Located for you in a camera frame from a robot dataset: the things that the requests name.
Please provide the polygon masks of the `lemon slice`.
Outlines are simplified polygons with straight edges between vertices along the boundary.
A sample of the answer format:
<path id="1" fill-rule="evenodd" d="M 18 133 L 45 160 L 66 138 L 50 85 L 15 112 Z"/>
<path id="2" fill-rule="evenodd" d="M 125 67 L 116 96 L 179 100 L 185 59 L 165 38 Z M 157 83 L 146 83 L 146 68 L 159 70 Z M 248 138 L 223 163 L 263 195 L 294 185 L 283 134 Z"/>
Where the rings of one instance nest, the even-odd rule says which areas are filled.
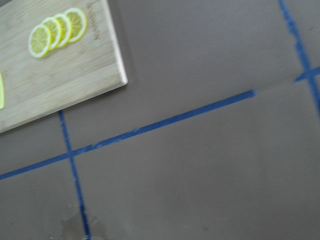
<path id="1" fill-rule="evenodd" d="M 44 24 L 35 26 L 28 37 L 28 51 L 34 58 L 44 57 L 51 46 L 51 32 Z"/>
<path id="2" fill-rule="evenodd" d="M 64 13 L 59 13 L 54 16 L 61 28 L 61 38 L 57 44 L 57 48 L 64 47 L 72 36 L 72 25 L 69 18 Z"/>
<path id="3" fill-rule="evenodd" d="M 58 46 L 58 44 L 61 41 L 62 29 L 61 29 L 60 23 L 54 17 L 48 17 L 42 21 L 42 24 L 44 24 L 49 29 L 49 33 L 50 33 L 49 50 L 53 50 Z"/>
<path id="4" fill-rule="evenodd" d="M 76 7 L 66 10 L 64 14 L 70 20 L 71 25 L 71 37 L 69 42 L 75 43 L 83 37 L 87 30 L 87 16 L 82 9 Z"/>

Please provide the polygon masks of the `bamboo cutting board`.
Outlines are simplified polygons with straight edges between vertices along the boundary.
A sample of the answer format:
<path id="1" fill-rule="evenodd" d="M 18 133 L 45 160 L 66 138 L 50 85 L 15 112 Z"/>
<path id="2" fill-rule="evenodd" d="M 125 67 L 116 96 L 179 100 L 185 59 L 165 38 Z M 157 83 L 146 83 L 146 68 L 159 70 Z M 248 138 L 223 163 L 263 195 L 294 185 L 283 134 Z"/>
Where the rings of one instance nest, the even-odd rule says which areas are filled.
<path id="1" fill-rule="evenodd" d="M 83 10 L 83 37 L 43 58 L 28 50 L 28 38 L 45 18 Z M 11 0 L 0 8 L 0 72 L 5 132 L 127 84 L 128 79 L 106 0 Z"/>

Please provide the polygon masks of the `yellow plastic knife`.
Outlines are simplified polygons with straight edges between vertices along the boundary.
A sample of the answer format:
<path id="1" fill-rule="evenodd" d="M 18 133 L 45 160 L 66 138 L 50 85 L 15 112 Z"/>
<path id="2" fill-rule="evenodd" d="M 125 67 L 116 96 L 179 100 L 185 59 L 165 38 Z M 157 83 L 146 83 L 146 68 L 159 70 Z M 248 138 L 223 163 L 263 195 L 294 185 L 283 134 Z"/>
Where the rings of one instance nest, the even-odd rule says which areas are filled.
<path id="1" fill-rule="evenodd" d="M 5 107 L 5 87 L 2 74 L 0 73 L 0 109 Z"/>

